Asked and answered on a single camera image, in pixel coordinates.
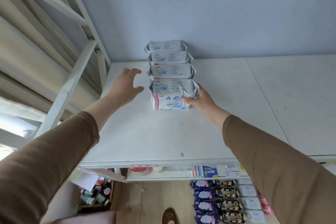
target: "shoe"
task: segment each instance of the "shoe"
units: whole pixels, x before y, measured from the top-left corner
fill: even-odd
[[[162,224],[168,224],[170,221],[174,221],[176,224],[176,214],[173,208],[169,207],[162,215]]]

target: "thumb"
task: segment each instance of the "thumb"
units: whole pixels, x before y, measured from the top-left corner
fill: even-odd
[[[144,88],[143,86],[139,86],[139,87],[136,87],[136,88],[135,88],[135,92],[136,92],[136,94],[139,94],[139,93],[143,92],[144,89],[145,89],[145,88]]]
[[[197,99],[183,97],[183,102],[186,104],[194,105],[195,103],[197,103]]]

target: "floor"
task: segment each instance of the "floor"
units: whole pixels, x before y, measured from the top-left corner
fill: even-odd
[[[117,213],[117,224],[158,224],[168,207],[177,213],[177,224],[195,224],[193,191],[189,181],[128,183],[124,187],[122,204],[131,210]],[[267,216],[268,224],[279,224]]]

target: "white metal bed frame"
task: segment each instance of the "white metal bed frame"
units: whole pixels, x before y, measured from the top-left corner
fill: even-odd
[[[64,83],[61,91],[57,95],[51,109],[49,110],[44,122],[36,133],[36,137],[47,132],[54,126],[56,126],[64,112],[65,106],[73,93],[75,86],[77,85],[79,79],[82,76],[82,73],[89,61],[89,58],[93,52],[95,52],[98,60],[99,66],[99,76],[101,81],[101,87],[103,88],[107,78],[106,64],[109,67],[111,61],[107,52],[103,46],[101,39],[90,19],[89,14],[82,2],[82,0],[68,0],[69,5],[65,4],[61,0],[44,0],[48,4],[52,5],[57,10],[64,13],[69,18],[78,22],[82,26],[83,32],[88,38],[88,41],[85,45],[84,50],[79,56],[72,72],[70,73],[68,79]]]

